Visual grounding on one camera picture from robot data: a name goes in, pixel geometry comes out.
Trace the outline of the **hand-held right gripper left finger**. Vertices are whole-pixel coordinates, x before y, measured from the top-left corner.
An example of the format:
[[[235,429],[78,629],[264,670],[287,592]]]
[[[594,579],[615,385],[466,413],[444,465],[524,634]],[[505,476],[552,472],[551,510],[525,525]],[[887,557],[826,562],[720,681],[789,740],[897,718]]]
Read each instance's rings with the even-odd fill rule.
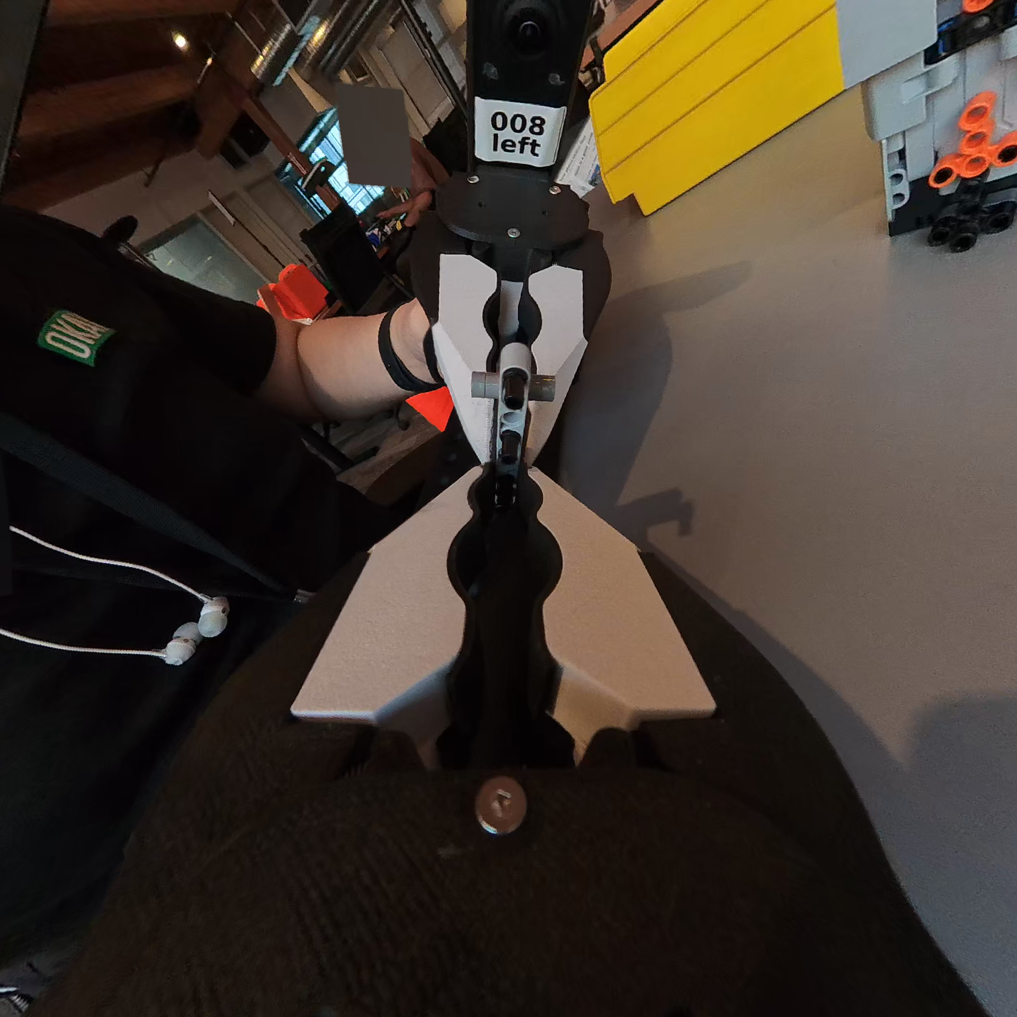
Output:
[[[291,705],[305,721],[352,721],[407,734],[428,769],[448,727],[447,679],[466,607],[448,577],[451,543],[472,520],[470,469],[370,549]]]

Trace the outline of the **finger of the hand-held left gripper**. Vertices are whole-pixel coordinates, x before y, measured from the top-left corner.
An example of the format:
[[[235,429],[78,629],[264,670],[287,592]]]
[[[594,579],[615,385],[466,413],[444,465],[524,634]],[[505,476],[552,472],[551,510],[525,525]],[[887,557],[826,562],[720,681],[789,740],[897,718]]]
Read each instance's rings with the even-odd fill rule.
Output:
[[[554,378],[552,400],[529,401],[524,462],[535,465],[563,411],[569,390],[588,341],[583,330],[583,274],[553,264],[528,280],[529,295],[540,312],[541,325],[530,346],[535,373]]]
[[[439,259],[439,316],[432,326],[436,359],[467,439],[481,464],[491,460],[493,400],[472,395],[475,372],[487,371],[493,339],[484,310],[497,293],[491,266],[469,254],[442,253]]]

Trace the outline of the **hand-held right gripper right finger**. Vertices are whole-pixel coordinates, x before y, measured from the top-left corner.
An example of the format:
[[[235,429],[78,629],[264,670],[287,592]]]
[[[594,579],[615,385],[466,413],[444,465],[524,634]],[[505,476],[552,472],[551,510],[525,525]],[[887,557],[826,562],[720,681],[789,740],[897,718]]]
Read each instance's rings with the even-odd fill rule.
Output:
[[[560,668],[551,717],[579,761],[605,728],[711,717],[716,703],[637,546],[537,469],[538,520],[563,559],[543,605]]]

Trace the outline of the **grey beam with orange rack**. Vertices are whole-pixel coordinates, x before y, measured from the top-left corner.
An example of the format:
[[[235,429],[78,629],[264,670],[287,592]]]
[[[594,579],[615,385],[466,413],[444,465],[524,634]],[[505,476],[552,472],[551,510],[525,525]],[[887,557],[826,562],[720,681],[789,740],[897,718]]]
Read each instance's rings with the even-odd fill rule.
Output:
[[[552,402],[555,388],[555,376],[537,372],[531,348],[520,341],[502,345],[495,371],[473,372],[473,398],[494,401],[491,461],[494,504],[500,511],[515,503],[525,471],[530,402]]]

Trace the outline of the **grey building-block robot model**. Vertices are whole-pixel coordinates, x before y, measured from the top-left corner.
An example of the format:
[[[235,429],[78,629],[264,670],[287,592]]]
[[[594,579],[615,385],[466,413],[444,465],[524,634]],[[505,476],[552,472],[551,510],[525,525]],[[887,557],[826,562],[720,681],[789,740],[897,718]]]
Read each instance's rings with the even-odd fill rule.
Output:
[[[963,253],[1014,226],[1016,3],[836,3],[847,86],[880,147],[890,236]]]

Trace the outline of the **person's left forearm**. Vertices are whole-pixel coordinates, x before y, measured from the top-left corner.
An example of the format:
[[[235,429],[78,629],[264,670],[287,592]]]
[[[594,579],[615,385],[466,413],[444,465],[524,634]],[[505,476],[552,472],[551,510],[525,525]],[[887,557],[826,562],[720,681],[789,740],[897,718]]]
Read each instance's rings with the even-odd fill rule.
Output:
[[[367,418],[406,394],[388,374],[378,349],[380,314],[311,324],[273,319],[274,352],[256,398],[301,423]]]

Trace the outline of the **person's left hand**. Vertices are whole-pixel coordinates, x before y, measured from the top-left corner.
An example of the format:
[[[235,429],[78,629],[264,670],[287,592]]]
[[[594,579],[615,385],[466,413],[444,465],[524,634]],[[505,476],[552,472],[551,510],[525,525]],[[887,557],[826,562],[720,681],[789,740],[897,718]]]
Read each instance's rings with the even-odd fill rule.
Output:
[[[439,371],[432,371],[428,357],[434,354],[433,340],[429,340],[430,320],[420,302],[413,299],[395,310],[388,324],[391,348],[413,378],[414,384],[426,390],[441,388],[443,379]]]

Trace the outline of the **white paper label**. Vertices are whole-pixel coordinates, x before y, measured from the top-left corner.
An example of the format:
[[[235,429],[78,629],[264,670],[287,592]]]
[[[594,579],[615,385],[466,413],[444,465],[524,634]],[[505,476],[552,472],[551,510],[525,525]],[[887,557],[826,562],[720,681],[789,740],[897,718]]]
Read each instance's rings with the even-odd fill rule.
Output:
[[[592,121],[588,120],[578,132],[558,169],[554,183],[569,187],[578,197],[585,198],[601,181],[600,160]]]

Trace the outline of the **black wristband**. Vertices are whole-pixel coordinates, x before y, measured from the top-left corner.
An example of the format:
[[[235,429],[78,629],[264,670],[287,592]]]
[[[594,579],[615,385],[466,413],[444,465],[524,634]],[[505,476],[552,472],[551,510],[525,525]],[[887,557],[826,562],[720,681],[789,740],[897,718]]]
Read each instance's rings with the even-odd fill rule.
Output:
[[[429,328],[427,331],[423,340],[423,354],[426,368],[430,374],[430,380],[414,375],[407,365],[402,362],[392,346],[391,321],[397,311],[401,309],[401,307],[392,308],[386,312],[379,324],[377,334],[378,353],[383,366],[388,371],[388,377],[398,388],[409,392],[412,395],[443,388],[444,382],[439,372],[432,330]]]

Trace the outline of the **orange plastic crate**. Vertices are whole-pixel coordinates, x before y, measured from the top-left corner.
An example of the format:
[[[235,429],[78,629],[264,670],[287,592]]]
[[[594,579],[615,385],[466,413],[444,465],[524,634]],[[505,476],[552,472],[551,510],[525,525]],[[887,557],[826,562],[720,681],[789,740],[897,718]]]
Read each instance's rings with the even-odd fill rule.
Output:
[[[395,308],[407,302],[398,303]],[[311,324],[343,316],[380,314],[383,317],[387,312],[369,315],[333,312],[324,285],[314,281],[311,270],[302,264],[291,264],[284,267],[276,282],[260,287],[256,305],[270,316],[272,323],[274,318],[286,318],[300,324]],[[413,395],[409,392],[405,392],[405,394],[403,402],[408,402],[410,407],[419,412],[427,422],[438,428],[439,431],[447,428],[452,401],[446,386],[423,394]]]

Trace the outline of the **yellow storage bin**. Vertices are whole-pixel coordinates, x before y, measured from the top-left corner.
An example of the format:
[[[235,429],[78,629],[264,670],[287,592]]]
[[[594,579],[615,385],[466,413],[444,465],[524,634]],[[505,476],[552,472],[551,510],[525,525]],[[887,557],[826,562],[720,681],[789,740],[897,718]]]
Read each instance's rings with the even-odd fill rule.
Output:
[[[834,1],[665,1],[608,49],[589,101],[611,202],[647,216],[844,88]]]

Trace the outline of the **person's black shirt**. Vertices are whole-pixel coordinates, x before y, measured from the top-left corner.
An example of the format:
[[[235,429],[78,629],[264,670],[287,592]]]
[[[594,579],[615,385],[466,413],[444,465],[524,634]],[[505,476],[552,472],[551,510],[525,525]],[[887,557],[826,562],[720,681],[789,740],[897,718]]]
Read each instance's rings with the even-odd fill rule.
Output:
[[[2,1015],[232,673],[395,527],[256,398],[258,306],[2,207]]]

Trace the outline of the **black panel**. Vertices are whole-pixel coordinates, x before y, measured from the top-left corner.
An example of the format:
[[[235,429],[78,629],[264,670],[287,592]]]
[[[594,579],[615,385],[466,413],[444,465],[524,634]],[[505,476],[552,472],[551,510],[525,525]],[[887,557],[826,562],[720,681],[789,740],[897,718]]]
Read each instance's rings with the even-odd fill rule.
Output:
[[[48,1],[1,2],[1,180],[15,143]]]

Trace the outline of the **metal ventilation duct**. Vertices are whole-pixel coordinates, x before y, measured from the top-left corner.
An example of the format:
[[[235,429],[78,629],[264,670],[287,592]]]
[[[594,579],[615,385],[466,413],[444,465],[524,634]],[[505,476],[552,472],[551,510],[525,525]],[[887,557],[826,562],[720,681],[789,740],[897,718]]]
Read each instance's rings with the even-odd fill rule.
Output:
[[[278,85],[295,70],[305,79],[337,77],[355,58],[376,52],[398,70],[402,38],[442,85],[465,89],[464,2],[240,2],[237,32],[244,36],[247,69],[259,83]]]

